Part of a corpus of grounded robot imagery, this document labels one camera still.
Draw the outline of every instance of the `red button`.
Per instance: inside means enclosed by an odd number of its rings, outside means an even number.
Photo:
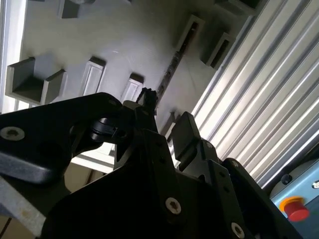
[[[288,203],[285,205],[284,210],[288,215],[288,219],[292,222],[302,221],[309,216],[308,209],[300,201]]]

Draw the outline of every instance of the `corrugated wall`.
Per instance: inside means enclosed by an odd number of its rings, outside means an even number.
[[[193,112],[219,157],[261,186],[318,142],[318,42],[318,0],[269,0]]]

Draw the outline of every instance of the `cable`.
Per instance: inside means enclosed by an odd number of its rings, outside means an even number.
[[[9,227],[9,224],[11,222],[12,218],[8,218],[8,220],[5,223],[5,226],[3,227],[1,233],[0,233],[0,239],[3,237],[5,231],[7,230],[7,228]]]

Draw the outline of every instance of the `wall-mounted holder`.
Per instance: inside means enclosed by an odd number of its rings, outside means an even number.
[[[138,99],[143,86],[144,86],[144,77],[136,73],[132,73],[130,75],[127,85],[125,86],[123,94],[121,96],[121,102],[122,103],[124,101],[135,102]]]
[[[81,5],[93,4],[95,0],[59,0],[59,18],[77,18]]]
[[[259,3],[257,0],[216,0],[218,6],[229,11],[230,13],[240,15],[255,15],[256,7]]]
[[[180,35],[177,44],[176,44],[176,51],[180,51],[183,44],[187,42],[187,48],[190,48],[192,43],[196,42],[199,34],[201,33],[203,27],[204,27],[205,21],[200,19],[199,17],[195,15],[191,15],[188,19],[188,22],[186,23],[184,30],[182,34]]]
[[[59,18],[77,18],[80,10],[80,5],[71,0],[59,0],[58,17]]]
[[[30,57],[7,68],[5,94],[38,106],[51,103],[59,96],[67,74],[60,70],[46,79],[34,76],[35,58]]]
[[[215,70],[218,70],[221,63],[225,59],[227,53],[235,42],[235,38],[223,32],[221,34],[217,34],[213,42],[211,44],[209,55],[203,57],[202,61],[207,65],[211,66]]]
[[[98,92],[104,76],[105,66],[106,61],[94,56],[91,57],[84,70],[80,96],[91,95]]]

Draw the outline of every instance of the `emergency stop button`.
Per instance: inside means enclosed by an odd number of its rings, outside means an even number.
[[[304,199],[299,196],[285,198],[279,205],[279,209],[285,212],[292,222],[299,222],[309,216],[309,210],[304,206]]]

